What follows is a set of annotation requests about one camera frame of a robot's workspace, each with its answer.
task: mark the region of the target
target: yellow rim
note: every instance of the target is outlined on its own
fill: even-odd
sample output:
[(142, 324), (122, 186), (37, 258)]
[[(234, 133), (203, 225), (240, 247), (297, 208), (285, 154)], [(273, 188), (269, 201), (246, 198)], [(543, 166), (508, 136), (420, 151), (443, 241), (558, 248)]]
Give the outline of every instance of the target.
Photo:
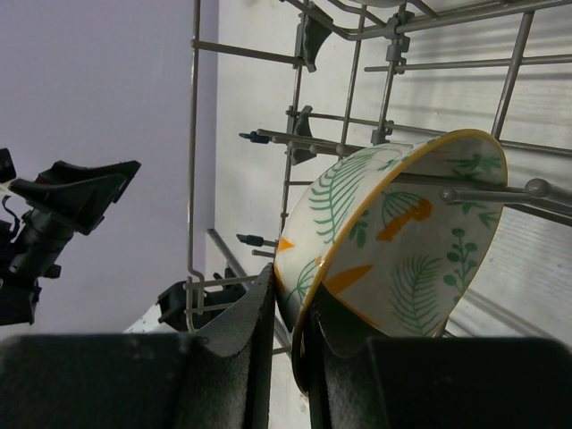
[[(339, 238), (336, 242), (330, 247), (328, 252), (323, 258), (323, 263), (318, 268), (312, 285), (308, 289), (308, 293), (306, 298), (304, 299), (304, 303), (299, 311), (298, 318), (296, 320), (296, 324), (294, 325), (294, 332), (292, 335), (292, 370), (294, 372), (294, 378), (296, 379), (296, 383), (301, 391), (306, 391), (300, 383), (297, 371), (297, 365), (299, 365), (299, 361), (301, 359), (301, 342), (302, 342), (302, 333), (303, 333), (303, 326), (306, 320), (307, 311), (309, 309), (310, 304), (312, 303), (312, 299), (314, 298), (315, 291), (317, 290), (318, 285), (322, 281), (322, 278), (327, 273), (328, 268), (330, 267), (330, 263), (332, 262), (333, 256), (338, 251), (341, 243), (343, 243), (346, 239), (346, 236), (349, 233), (349, 230), (353, 226), (353, 224), (358, 220), (359, 216), (373, 203), (374, 199), (382, 192), (382, 190), (388, 186), (398, 174), (403, 172), (407, 169), (410, 165), (412, 165), (415, 161), (417, 161), (421, 156), (424, 156), (435, 150), (437, 147), (441, 147), (447, 145), (457, 139), (462, 139), (466, 137), (478, 137), (492, 143), (493, 146), (497, 148), (500, 153), (502, 159), (502, 165), (504, 166), (504, 185), (506, 186), (509, 180), (509, 172), (507, 169), (507, 158), (504, 155), (504, 151), (502, 149), (501, 143), (497, 141), (493, 136), (490, 134), (480, 131), (480, 130), (457, 130), (450, 132), (448, 134), (444, 134), (440, 137), (434, 139), (434, 142), (431, 145), (424, 145), (421, 146), (418, 150), (408, 155), (407, 161), (402, 161), (398, 165), (395, 166), (393, 170), (389, 172), (388, 175), (383, 177), (383, 179), (377, 184), (377, 186), (369, 193), (367, 198), (361, 203), (361, 205), (355, 210), (354, 214), (349, 218), (349, 222), (346, 223), (346, 226), (340, 232)], [(498, 227), (498, 223), (494, 227), (492, 231), (492, 236), (496, 232)]]

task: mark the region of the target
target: metal rack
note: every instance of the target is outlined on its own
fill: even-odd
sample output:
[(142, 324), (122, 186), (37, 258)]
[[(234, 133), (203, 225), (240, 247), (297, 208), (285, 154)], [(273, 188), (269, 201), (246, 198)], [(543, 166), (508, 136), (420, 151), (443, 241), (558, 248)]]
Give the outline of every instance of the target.
[[(397, 74), (407, 71), (438, 70), (438, 69), (466, 69), (482, 67), (508, 67), (504, 86), (500, 94), (497, 111), (492, 124), (491, 134), (500, 140), (506, 149), (516, 149), (526, 151), (530, 154), (544, 154), (572, 158), (572, 150), (561, 147), (545, 147), (535, 144), (501, 139), (502, 128), (506, 119), (509, 103), (512, 96), (518, 71), (521, 66), (537, 64), (561, 64), (572, 63), (571, 55), (546, 55), (535, 57), (524, 57), (526, 41), (533, 24), (534, 12), (541, 9), (558, 7), (572, 4), (572, 0), (499, 0), (484, 1), (449, 10), (434, 11), (429, 5), (421, 0), (410, 0), (400, 6), (397, 13), (387, 21), (383, 21), (367, 9), (366, 6), (356, 7), (355, 5), (344, 4), (339, 0), (327, 0), (345, 13), (358, 15), (358, 26), (354, 29), (342, 28), (336, 25), (333, 19), (327, 15), (313, 2), (308, 0), (281, 0), (291, 6), (298, 8), (300, 14), (300, 24), (296, 37), (295, 55), (278, 55), (246, 49), (243, 47), (226, 46), (200, 40), (200, 4), (201, 0), (194, 0), (195, 15), (193, 22), (193, 72), (192, 72), (192, 93), (191, 93), (191, 117), (190, 117), (190, 143), (189, 143), (189, 257), (188, 268), (189, 281), (186, 284), (188, 295), (187, 316), (189, 319), (189, 330), (194, 331), (191, 315), (201, 313), (211, 308), (204, 307), (200, 300), (202, 290), (205, 287), (220, 285), (222, 281), (205, 282), (205, 277), (193, 266), (193, 211), (194, 211), (194, 175), (195, 175), (195, 147), (196, 147), (196, 118), (197, 118), (197, 90), (198, 90), (198, 54), (200, 50), (214, 51), (222, 54), (240, 55), (249, 58), (266, 60), (277, 63), (286, 63), (294, 67), (294, 89), (292, 104), (286, 111), (288, 118), (286, 132), (274, 130), (256, 130), (249, 134), (240, 134), (241, 137), (249, 139), (254, 143), (268, 143), (272, 141), (287, 146), (286, 164), (284, 169), (282, 206), (280, 212), (280, 230), (284, 228), (288, 217), (288, 203), (290, 188), (295, 186), (307, 186), (310, 181), (293, 181), (291, 179), (292, 167), (296, 164), (307, 161), (317, 154), (325, 154), (342, 158), (351, 155), (362, 147), (354, 147), (347, 144), (348, 130), (351, 123), (374, 127), (371, 143), (374, 145), (383, 144), (389, 141), (387, 138), (394, 130), (407, 131), (424, 134), (426, 136), (439, 136), (445, 131), (430, 130), (413, 126), (400, 125), (388, 119), (388, 107), (391, 100), (391, 89)], [(408, 6), (413, 6), (416, 13), (408, 10)], [(460, 61), (447, 63), (419, 63), (407, 64), (403, 55), (408, 51), (408, 33), (423, 29), (434, 29), (438, 27), (457, 25), (464, 22), (488, 20), (512, 14), (522, 14), (522, 20), (517, 32), (516, 41), (510, 58), (483, 59), (474, 61)], [(343, 115), (320, 114), (312, 111), (307, 106), (299, 108), (299, 96), (304, 68), (309, 72), (315, 71), (315, 57), (323, 42), (333, 33), (333, 37), (341, 37), (355, 44), (351, 73), (349, 79), (349, 89), (345, 111)], [(386, 72), (384, 91), (381, 98), (380, 115), (378, 121), (368, 121), (351, 116), (354, 90), (358, 75), (359, 58), (361, 52), (361, 42), (370, 38), (386, 38), (388, 45), (386, 59), (387, 65), (366, 67), (366, 72)], [(312, 136), (308, 120), (309, 118), (319, 118), (331, 121), (342, 122), (340, 141), (330, 141), (316, 139)], [(506, 207), (518, 210), (529, 215), (535, 215), (543, 219), (556, 223), (572, 226), (572, 192), (562, 189), (538, 178), (531, 179), (524, 188), (499, 188), (475, 182), (451, 181), (445, 178), (435, 178), (431, 176), (421, 176), (403, 173), (397, 181), (408, 183), (432, 184), (442, 187), (441, 196), (444, 201), (495, 201), (506, 203)], [(244, 287), (253, 277), (246, 276), (240, 267), (236, 257), (231, 253), (226, 244), (215, 230), (208, 232), (214, 243), (222, 251), (229, 266), (235, 273), (240, 275), (234, 282), (242, 282)], [(267, 246), (272, 251), (255, 249), (253, 255), (260, 257), (273, 257), (275, 240), (266, 240), (262, 237), (240, 235), (239, 239), (249, 245), (262, 247)], [(197, 307), (192, 306), (192, 291), (198, 290), (199, 302)], [(281, 351), (288, 350), (288, 337), (282, 322), (276, 319), (275, 334), (281, 343)], [(440, 335), (451, 336), (442, 327)]]

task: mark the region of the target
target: white surface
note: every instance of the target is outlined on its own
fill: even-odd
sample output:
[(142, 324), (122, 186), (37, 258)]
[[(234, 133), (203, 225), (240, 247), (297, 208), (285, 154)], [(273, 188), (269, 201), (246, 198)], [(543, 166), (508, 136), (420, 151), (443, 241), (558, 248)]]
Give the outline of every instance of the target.
[[(217, 2), (203, 3), (213, 40)], [(60, 159), (143, 164), (101, 225), (66, 247), (61, 279), (42, 280), (36, 323), (0, 337), (121, 332), (185, 279), (191, 23), (190, 0), (0, 2), (0, 147), (18, 174), (34, 178)], [(201, 67), (215, 60), (204, 53)], [(199, 89), (198, 231), (214, 216), (215, 80), (203, 72)], [(196, 237), (199, 267), (205, 238)]]
[[(358, 17), (338, 13), (325, 1), (317, 1), (336, 23), (356, 27)], [(461, 5), (460, 1), (427, 2), (434, 9)], [(392, 10), (378, 10), (387, 17)], [(220, 8), (221, 43), (291, 55), (298, 23), (297, 11), (277, 0), (224, 0)], [(510, 57), (520, 16), (463, 26), (412, 33), (409, 63), (460, 61)], [(526, 55), (569, 54), (572, 6), (540, 11), (534, 17)], [(384, 73), (364, 73), (367, 65), (385, 65), (383, 39), (364, 42), (352, 116), (376, 120), (383, 92)], [(343, 114), (353, 44), (335, 35), (324, 43), (317, 58), (318, 71), (304, 74), (300, 108)], [(397, 76), (389, 119), (396, 123), (455, 130), (490, 130), (507, 68), (455, 71), (412, 71)], [(512, 97), (504, 139), (572, 148), (572, 65), (523, 67)], [(267, 259), (250, 255), (234, 234), (252, 233), (273, 240), (278, 232), (283, 166), (283, 146), (253, 145), (238, 139), (239, 132), (257, 128), (285, 130), (284, 111), (291, 103), (294, 76), (285, 64), (267, 63), (236, 56), (219, 56), (216, 218), (217, 230), (248, 273), (257, 273)], [(341, 123), (312, 120), (315, 137), (340, 138)], [(348, 142), (369, 144), (371, 128), (349, 127)], [(421, 140), (420, 136), (395, 133), (397, 141)], [(508, 151), (509, 180), (523, 185), (535, 175), (569, 185), (570, 162), (549, 156), (532, 157)], [(314, 180), (334, 159), (319, 156), (294, 167), (293, 180)], [(290, 208), (301, 189), (291, 193)], [(542, 335), (572, 344), (572, 290), (569, 252), (572, 229), (506, 210), (487, 261), (471, 291), (460, 303), (450, 324), (456, 334)], [(222, 259), (207, 242), (207, 266), (212, 271)], [(288, 385), (290, 374), (274, 377)], [(288, 392), (273, 413), (288, 422), (273, 427), (301, 427), (304, 415)]]

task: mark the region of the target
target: gray wire rack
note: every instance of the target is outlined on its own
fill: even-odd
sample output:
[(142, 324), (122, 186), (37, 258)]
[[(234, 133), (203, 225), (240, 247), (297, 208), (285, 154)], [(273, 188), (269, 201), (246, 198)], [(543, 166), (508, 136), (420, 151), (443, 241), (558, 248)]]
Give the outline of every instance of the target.
[[(383, 144), (389, 141), (387, 138), (394, 130), (408, 131), (413, 133), (424, 134), (426, 136), (438, 136), (443, 134), (444, 130), (429, 130), (406, 125), (399, 125), (391, 121), (387, 117), (388, 107), (391, 99), (391, 89), (393, 81), (397, 74), (407, 71), (422, 70), (438, 70), (438, 69), (465, 69), (465, 68), (481, 68), (481, 67), (508, 67), (504, 86), (500, 94), (500, 101), (497, 112), (492, 124), (491, 134), (500, 140), (505, 148), (526, 151), (530, 154), (545, 154), (551, 156), (572, 157), (572, 150), (560, 147), (545, 147), (535, 144), (510, 141), (501, 139), (502, 127), (505, 122), (509, 103), (512, 96), (515, 82), (517, 80), (518, 71), (521, 66), (537, 65), (537, 64), (559, 64), (572, 63), (571, 55), (546, 55), (535, 57), (524, 57), (523, 53), (526, 47), (526, 41), (531, 29), (534, 13), (537, 10), (558, 7), (566, 4), (572, 4), (572, 0), (500, 0), (500, 1), (484, 1), (480, 3), (465, 5), (443, 11), (434, 11), (429, 5), (421, 0), (410, 0), (400, 6), (395, 15), (387, 21), (382, 21), (365, 5), (357, 7), (357, 5), (345, 4), (339, 0), (327, 0), (345, 13), (352, 13), (359, 16), (358, 26), (354, 29), (347, 29), (337, 26), (333, 19), (329, 17), (313, 2), (308, 0), (281, 0), (291, 6), (298, 8), (300, 14), (300, 24), (296, 37), (295, 55), (278, 55), (268, 52), (246, 49), (243, 47), (226, 46), (205, 42), (199, 38), (200, 23), (200, 4), (201, 0), (194, 0), (195, 15), (193, 22), (193, 72), (192, 72), (192, 94), (191, 94), (191, 118), (190, 118), (190, 144), (189, 144), (189, 281), (186, 289), (188, 292), (188, 308), (187, 316), (189, 320), (189, 329), (194, 331), (191, 315), (193, 313), (212, 309), (204, 307), (200, 300), (197, 307), (193, 307), (191, 299), (191, 291), (199, 289), (202, 291), (205, 287), (224, 284), (224, 281), (205, 282), (202, 273), (195, 270), (193, 266), (193, 210), (194, 210), (194, 175), (195, 175), (195, 146), (196, 146), (196, 118), (197, 118), (197, 83), (198, 83), (198, 53), (202, 50), (214, 51), (222, 54), (240, 55), (249, 58), (272, 61), (277, 63), (286, 63), (294, 67), (294, 89), (292, 96), (292, 104), (286, 111), (288, 124), (286, 132), (273, 130), (257, 130), (250, 134), (241, 135), (241, 137), (250, 139), (256, 143), (274, 143), (284, 144), (287, 146), (286, 165), (284, 170), (283, 190), (282, 190), (282, 208), (280, 212), (280, 230), (284, 228), (284, 224), (288, 217), (288, 203), (290, 196), (290, 188), (294, 186), (307, 186), (310, 181), (292, 181), (292, 167), (300, 162), (304, 162), (316, 154), (326, 154), (342, 158), (351, 155), (362, 147), (354, 147), (346, 143), (348, 137), (348, 129), (351, 123), (361, 124), (374, 127), (372, 132), (372, 144)], [(416, 15), (408, 11), (408, 6), (414, 6), (420, 14)], [(483, 59), (474, 61), (447, 62), (447, 63), (419, 63), (407, 64), (403, 54), (408, 51), (409, 39), (407, 34), (414, 31), (424, 29), (434, 29), (450, 25), (462, 24), (471, 21), (489, 20), (501, 16), (512, 14), (521, 14), (522, 20), (517, 32), (517, 37), (510, 58), (501, 59)], [(320, 45), (331, 34), (344, 38), (355, 44), (353, 60), (351, 65), (351, 73), (349, 79), (348, 97), (344, 115), (320, 114), (312, 112), (310, 109), (299, 109), (299, 96), (302, 83), (303, 70), (306, 68), (309, 72), (315, 70), (314, 60)], [(381, 98), (381, 108), (378, 121), (368, 121), (358, 119), (351, 116), (352, 103), (354, 98), (354, 89), (358, 74), (359, 57), (361, 51), (361, 41), (369, 38), (386, 38), (389, 41), (386, 59), (387, 65), (366, 67), (366, 72), (385, 72), (386, 80), (384, 91)], [(319, 118), (331, 121), (342, 122), (342, 131), (340, 141), (330, 141), (324, 139), (316, 139), (304, 129), (304, 121), (308, 118)], [(506, 207), (518, 210), (529, 215), (535, 215), (543, 219), (572, 226), (572, 192), (569, 189), (562, 189), (550, 184), (542, 179), (533, 178), (524, 188), (501, 188), (491, 185), (479, 184), (475, 182), (459, 182), (451, 179), (436, 178), (433, 176), (422, 176), (416, 174), (402, 173), (396, 181), (407, 183), (434, 184), (442, 186), (441, 197), (444, 201), (494, 201), (505, 203)], [(254, 276), (246, 276), (244, 270), (240, 267), (238, 260), (228, 249), (222, 238), (215, 230), (208, 231), (209, 236), (214, 240), (216, 246), (222, 251), (227, 259), (229, 266), (234, 269), (239, 279), (233, 279), (233, 282), (242, 282), (245, 288), (248, 283), (254, 279)], [(253, 255), (260, 257), (273, 257), (273, 249), (276, 246), (275, 240), (265, 240), (257, 236), (239, 236), (240, 240), (254, 246), (267, 246), (272, 251), (263, 251), (255, 249)], [(192, 276), (197, 277), (198, 281), (193, 282)], [(444, 325), (439, 335), (452, 336)], [(277, 340), (282, 347), (280, 352), (288, 351), (288, 336), (282, 322), (276, 319), (275, 334)]]

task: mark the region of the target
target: dishwasher rack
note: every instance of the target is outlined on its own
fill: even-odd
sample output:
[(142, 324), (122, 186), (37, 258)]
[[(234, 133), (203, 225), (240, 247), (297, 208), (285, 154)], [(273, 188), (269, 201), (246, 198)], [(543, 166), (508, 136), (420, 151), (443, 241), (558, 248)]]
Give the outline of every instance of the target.
[[(340, 0), (324, 0), (345, 13), (355, 14), (359, 17), (358, 26), (354, 29), (346, 29), (337, 26), (333, 19), (314, 2), (308, 0), (280, 0), (288, 3), (300, 10), (300, 23), (298, 25), (295, 54), (293, 56), (278, 55), (274, 53), (256, 51), (243, 47), (226, 46), (222, 44), (210, 43), (200, 40), (200, 5), (201, 0), (194, 0), (194, 21), (193, 21), (193, 63), (192, 63), (192, 89), (191, 89), (191, 114), (190, 114), (190, 141), (189, 141), (189, 248), (188, 248), (188, 270), (189, 280), (185, 284), (187, 291), (187, 318), (188, 327), (191, 332), (195, 331), (192, 323), (192, 315), (204, 311), (221, 309), (221, 306), (205, 307), (203, 303), (203, 290), (209, 286), (224, 285), (240, 282), (248, 288), (256, 276), (247, 276), (240, 266), (236, 257), (231, 253), (218, 235), (216, 230), (209, 230), (207, 233), (213, 239), (215, 245), (221, 250), (229, 267), (239, 275), (237, 279), (226, 279), (217, 281), (205, 281), (205, 276), (197, 271), (193, 266), (193, 214), (195, 205), (194, 178), (195, 178), (195, 148), (197, 135), (197, 94), (198, 94), (198, 56), (200, 50), (213, 51), (221, 54), (240, 55), (244, 57), (266, 60), (277, 63), (286, 63), (293, 66), (295, 70), (295, 83), (292, 96), (292, 104), (286, 111), (288, 123), (286, 132), (274, 130), (255, 130), (249, 134), (240, 134), (244, 139), (249, 139), (254, 143), (282, 143), (286, 145), (286, 163), (284, 169), (284, 180), (282, 190), (282, 207), (280, 212), (280, 230), (284, 228), (288, 217), (288, 203), (290, 188), (294, 186), (307, 186), (311, 181), (291, 180), (292, 167), (296, 164), (306, 162), (317, 154), (337, 156), (341, 159), (358, 151), (362, 147), (355, 147), (346, 144), (349, 125), (351, 123), (374, 127), (371, 143), (373, 145), (388, 142), (388, 137), (394, 130), (407, 131), (426, 136), (439, 136), (445, 130), (430, 130), (407, 125), (400, 125), (388, 119), (388, 107), (391, 99), (391, 89), (393, 81), (398, 74), (407, 71), (439, 70), (439, 69), (466, 69), (483, 67), (508, 67), (506, 79), (500, 94), (497, 111), (492, 124), (491, 134), (500, 141), (501, 145), (508, 149), (526, 151), (533, 155), (551, 155), (565, 158), (572, 158), (572, 150), (561, 147), (545, 147), (525, 142), (501, 139), (502, 128), (506, 119), (509, 103), (518, 71), (521, 66), (537, 64), (559, 64), (572, 63), (570, 55), (546, 55), (535, 57), (524, 57), (526, 41), (531, 29), (534, 12), (541, 9), (559, 7), (572, 4), (572, 0), (499, 0), (484, 1), (480, 3), (465, 5), (443, 11), (435, 11), (430, 5), (422, 0), (409, 0), (399, 7), (399, 10), (387, 21), (383, 21), (373, 14), (365, 5), (345, 4)], [(413, 6), (415, 14), (408, 10), (408, 6)], [(483, 59), (474, 61), (459, 61), (446, 63), (418, 63), (407, 64), (403, 56), (409, 48), (408, 33), (424, 29), (434, 29), (450, 25), (459, 25), (466, 22), (489, 20), (501, 16), (521, 14), (522, 20), (517, 31), (516, 41), (510, 58), (503, 59)], [(315, 59), (320, 46), (331, 36), (341, 37), (355, 44), (351, 73), (349, 79), (348, 97), (343, 115), (320, 114), (313, 112), (311, 106), (299, 108), (299, 96), (302, 83), (302, 71), (306, 68), (309, 72), (315, 71)], [(378, 121), (368, 121), (351, 116), (352, 103), (354, 99), (354, 89), (358, 74), (361, 42), (370, 38), (386, 38), (389, 41), (387, 48), (387, 65), (366, 67), (366, 72), (385, 72), (386, 80), (381, 98), (381, 108)], [(340, 141), (330, 141), (316, 139), (312, 136), (309, 128), (309, 119), (319, 118), (331, 121), (342, 122)], [(412, 182), (427, 183), (425, 177), (414, 177)], [(446, 201), (495, 201), (504, 202), (506, 207), (518, 210), (529, 215), (541, 217), (543, 219), (572, 226), (572, 191), (554, 186), (539, 178), (531, 180), (522, 189), (455, 189), (446, 181), (438, 181), (433, 178), (436, 185), (443, 186), (442, 198)], [(276, 248), (276, 240), (267, 240), (256, 235), (238, 234), (240, 241), (245, 244), (263, 247), (267, 246), (271, 251), (254, 249), (252, 254), (260, 257), (273, 257), (273, 250)], [(198, 292), (198, 303), (193, 306), (192, 292)], [(438, 332), (439, 336), (453, 336), (446, 330), (446, 324)], [(288, 334), (286, 328), (278, 318), (275, 321), (275, 336), (281, 343), (278, 352), (288, 352), (290, 350)]]

